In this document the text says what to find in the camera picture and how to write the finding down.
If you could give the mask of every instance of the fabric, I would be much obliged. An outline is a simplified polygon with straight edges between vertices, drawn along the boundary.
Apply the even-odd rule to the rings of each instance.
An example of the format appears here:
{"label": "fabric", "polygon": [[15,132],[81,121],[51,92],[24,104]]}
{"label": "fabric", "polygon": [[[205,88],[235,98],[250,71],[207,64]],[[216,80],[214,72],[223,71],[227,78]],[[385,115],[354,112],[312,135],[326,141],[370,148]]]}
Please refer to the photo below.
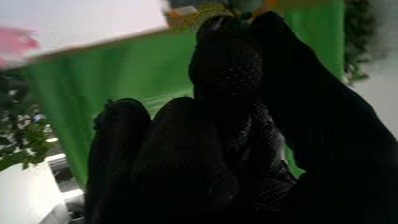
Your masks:
{"label": "fabric", "polygon": [[129,219],[129,166],[148,128],[148,114],[138,101],[106,104],[95,119],[88,157],[84,223],[120,223]]}
{"label": "fabric", "polygon": [[250,37],[267,62],[260,99],[305,170],[283,201],[285,222],[395,223],[395,139],[372,108],[271,12]]}

